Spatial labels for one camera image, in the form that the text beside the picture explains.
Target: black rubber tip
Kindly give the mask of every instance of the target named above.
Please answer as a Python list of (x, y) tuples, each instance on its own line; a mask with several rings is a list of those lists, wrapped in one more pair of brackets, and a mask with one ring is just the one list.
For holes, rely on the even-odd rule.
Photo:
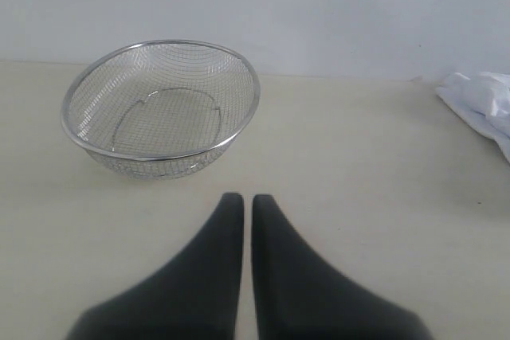
[(196, 237), (141, 284), (85, 312), (68, 340), (232, 340), (244, 206), (226, 193)]
[(418, 316), (326, 263), (270, 195), (253, 199), (252, 270), (260, 340), (432, 339)]

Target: wire mesh strainer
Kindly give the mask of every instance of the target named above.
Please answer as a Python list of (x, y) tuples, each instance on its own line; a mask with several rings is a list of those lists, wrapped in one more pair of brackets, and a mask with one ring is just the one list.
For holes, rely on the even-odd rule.
[(65, 95), (61, 121), (118, 173), (177, 178), (217, 159), (259, 97), (257, 74), (240, 54), (200, 41), (147, 41), (85, 69)]

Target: white cloth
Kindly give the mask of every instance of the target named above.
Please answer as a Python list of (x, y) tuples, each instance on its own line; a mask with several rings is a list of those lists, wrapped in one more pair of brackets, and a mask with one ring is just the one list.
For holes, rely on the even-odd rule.
[(481, 72), (447, 76), (436, 93), (472, 129), (493, 139), (510, 162), (510, 76)]

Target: beige table surface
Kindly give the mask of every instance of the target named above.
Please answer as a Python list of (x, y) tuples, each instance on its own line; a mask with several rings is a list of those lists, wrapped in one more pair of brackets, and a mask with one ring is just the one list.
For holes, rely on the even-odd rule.
[[(79, 65), (0, 63), (0, 338), (63, 338), (139, 282), (221, 194), (272, 193), (344, 273), (437, 339), (510, 338), (510, 166), (430, 85), (262, 76), (252, 123), (190, 177), (103, 169), (61, 131)], [(237, 338), (257, 338), (249, 225)]]

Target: white wall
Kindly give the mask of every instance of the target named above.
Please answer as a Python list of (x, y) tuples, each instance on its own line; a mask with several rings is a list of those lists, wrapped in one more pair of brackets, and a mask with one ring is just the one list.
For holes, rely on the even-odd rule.
[(0, 58), (90, 62), (131, 42), (227, 45), (259, 72), (510, 71), (510, 0), (0, 0)]

